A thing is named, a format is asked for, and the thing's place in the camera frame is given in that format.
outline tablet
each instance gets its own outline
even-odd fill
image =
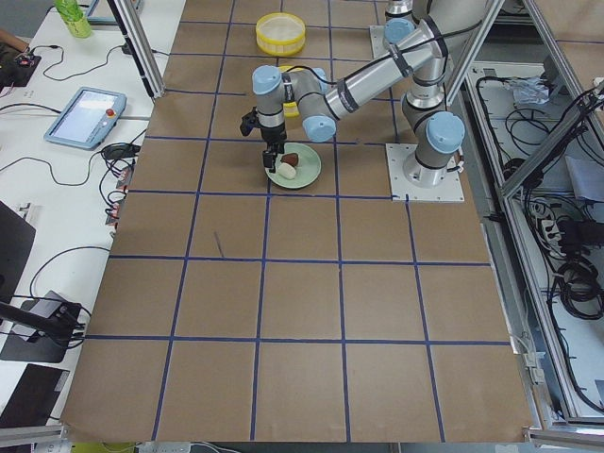
[[[44,134],[51,143],[94,149],[126,108],[126,95],[82,87]]]

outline beige food item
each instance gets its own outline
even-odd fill
[[[281,162],[277,167],[277,174],[286,179],[294,179],[296,173],[295,168],[287,162]]]
[[[285,162],[285,163],[289,163],[293,167],[297,167],[298,162],[300,161],[300,158],[298,157],[297,153],[289,153],[289,154],[284,154],[283,157],[281,157],[281,161]]]

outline green plate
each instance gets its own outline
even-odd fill
[[[321,173],[321,158],[314,149],[302,143],[285,143],[285,154],[290,153],[298,155],[294,179],[286,179],[278,173],[270,173],[268,169],[265,169],[266,175],[278,186],[286,189],[302,189],[311,184]],[[277,167],[281,163],[282,156],[282,154],[277,156]]]

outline robotic arm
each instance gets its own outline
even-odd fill
[[[409,34],[390,44],[386,55],[337,82],[328,82],[321,69],[282,74],[275,66],[261,66],[252,76],[257,106],[243,117],[242,133],[247,136],[254,127],[260,129],[267,143],[263,163],[274,172],[277,155],[283,153],[287,140],[283,103],[295,101],[309,139],[325,142],[335,135],[337,121],[402,78],[412,76],[411,89],[401,101],[419,144],[404,168],[414,184],[435,186],[465,132],[462,121],[444,111],[446,58],[481,24],[487,3],[415,0],[412,16],[417,27],[413,30],[410,23]]]

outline bottle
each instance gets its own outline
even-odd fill
[[[91,25],[80,9],[77,0],[55,0],[55,7],[72,35],[76,38],[91,36]]]

